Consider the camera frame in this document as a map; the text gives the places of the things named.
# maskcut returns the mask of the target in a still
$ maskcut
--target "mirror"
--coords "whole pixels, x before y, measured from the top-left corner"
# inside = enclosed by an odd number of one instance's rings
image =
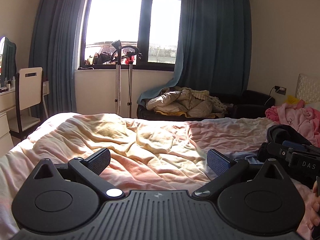
[[[0,87],[4,87],[6,78],[12,80],[17,72],[16,50],[16,44],[7,37],[0,40]]]

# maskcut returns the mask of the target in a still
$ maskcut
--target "white wall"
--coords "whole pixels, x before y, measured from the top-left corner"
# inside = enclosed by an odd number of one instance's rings
[[[137,99],[150,88],[166,84],[173,77],[170,71],[133,70],[132,118],[137,117]],[[76,70],[77,112],[80,114],[115,113],[116,71],[114,69]],[[128,70],[121,70],[120,115],[128,117]]]
[[[299,73],[320,77],[320,0],[250,0],[252,60],[248,89],[295,95]],[[286,96],[272,94],[281,104]]]
[[[0,0],[0,37],[17,45],[17,69],[28,67],[31,38],[40,0]]]

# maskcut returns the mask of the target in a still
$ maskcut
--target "crosshair emblem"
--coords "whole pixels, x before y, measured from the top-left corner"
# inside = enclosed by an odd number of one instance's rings
[[[160,198],[160,197],[162,196],[162,194],[158,192],[158,193],[155,194],[154,196],[157,197],[157,198]]]

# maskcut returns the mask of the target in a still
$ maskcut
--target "triangular hole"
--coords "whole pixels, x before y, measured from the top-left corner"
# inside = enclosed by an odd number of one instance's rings
[[[35,179],[45,179],[51,177],[53,177],[53,174],[51,173],[47,164],[42,165],[37,174],[35,175]]]
[[[283,179],[281,173],[278,171],[278,168],[275,165],[269,165],[265,177],[270,179]]]

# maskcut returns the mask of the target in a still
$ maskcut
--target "wrinkled blanket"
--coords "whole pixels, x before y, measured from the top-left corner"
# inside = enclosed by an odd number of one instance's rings
[[[115,114],[57,114],[0,158],[0,239],[18,231],[11,203],[42,158],[66,163],[108,147],[111,163],[100,176],[124,192],[187,189],[191,193],[216,176],[206,165],[210,148],[222,153],[255,151],[274,124],[267,118],[164,122]],[[296,187],[307,203],[311,191],[298,182]],[[306,239],[310,238],[307,218],[308,210],[299,228]]]
[[[284,103],[282,106],[272,106],[266,110],[266,117],[280,124],[293,127],[314,146],[320,146],[319,120],[320,112],[311,107],[303,108],[301,100],[297,105]]]
[[[165,115],[185,115],[186,117],[224,117],[226,107],[209,91],[197,91],[186,87],[172,87],[161,90],[160,95],[148,101],[148,110]]]

